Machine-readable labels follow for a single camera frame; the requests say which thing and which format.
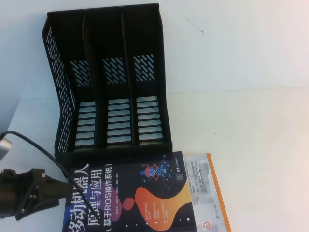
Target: orange stripe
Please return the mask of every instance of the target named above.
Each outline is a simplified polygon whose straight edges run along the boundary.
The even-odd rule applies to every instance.
[[[208,162],[209,162],[209,167],[211,168],[211,174],[212,174],[214,185],[216,187],[216,191],[217,191],[217,194],[218,194],[219,203],[220,203],[220,207],[221,207],[221,211],[222,211],[222,215],[223,215],[223,219],[224,219],[224,222],[225,222],[227,232],[232,232],[231,227],[230,227],[230,223],[229,223],[228,218],[227,218],[224,202],[223,202],[223,199],[222,199],[222,194],[221,194],[221,191],[220,191],[220,188],[219,188],[216,172],[214,171],[214,167],[213,167],[213,163],[212,163],[210,153],[207,153],[207,158],[208,158]]]

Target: ventilation slot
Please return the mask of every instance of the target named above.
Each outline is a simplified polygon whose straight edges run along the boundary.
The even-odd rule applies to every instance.
[[[108,104],[108,145],[129,143],[131,141],[130,100],[109,100]]]
[[[92,148],[95,137],[96,106],[94,101],[82,102],[79,108],[75,150]]]
[[[137,98],[140,145],[163,139],[157,96]]]
[[[86,60],[71,61],[71,67],[78,87],[90,86],[90,72]]]
[[[117,85],[126,83],[126,75],[122,57],[103,59],[103,67],[107,84]]]
[[[155,79],[153,54],[136,56],[133,58],[136,81],[153,81]]]
[[[56,152],[64,153],[68,150],[70,129],[72,124],[73,112],[75,111],[75,97],[67,75],[64,72],[64,64],[61,60],[58,47],[55,42],[55,37],[52,34],[52,29],[49,27],[45,37],[47,55],[51,61],[51,69],[56,82],[56,89],[60,98],[60,110],[62,122],[60,125],[60,136]]]

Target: colorful book cover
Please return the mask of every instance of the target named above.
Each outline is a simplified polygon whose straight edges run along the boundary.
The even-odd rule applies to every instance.
[[[71,173],[109,232],[196,231],[181,152],[86,164]],[[99,232],[98,221],[73,190],[62,231]]]
[[[210,153],[184,159],[197,232],[231,232]]]

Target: red graphic shape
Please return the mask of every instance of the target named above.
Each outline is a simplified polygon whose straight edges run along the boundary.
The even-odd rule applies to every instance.
[[[150,168],[145,169],[145,176],[148,178],[150,177]]]
[[[125,201],[122,203],[122,207],[125,209],[125,210],[130,210],[132,209],[134,205],[134,199],[133,198],[126,198]]]
[[[177,211],[191,202],[188,181],[178,195],[169,199],[158,198],[147,189],[139,187],[135,193],[135,202],[152,229],[166,231],[172,226]]]

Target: mesh side panel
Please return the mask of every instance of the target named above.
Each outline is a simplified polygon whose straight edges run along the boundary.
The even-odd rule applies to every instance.
[[[68,150],[70,129],[72,126],[73,112],[76,106],[76,100],[68,76],[64,71],[64,64],[53,36],[52,29],[49,27],[45,41],[47,43],[48,57],[52,65],[52,73],[56,82],[56,90],[60,98],[60,110],[62,122],[60,124],[60,137],[56,149],[63,153]]]

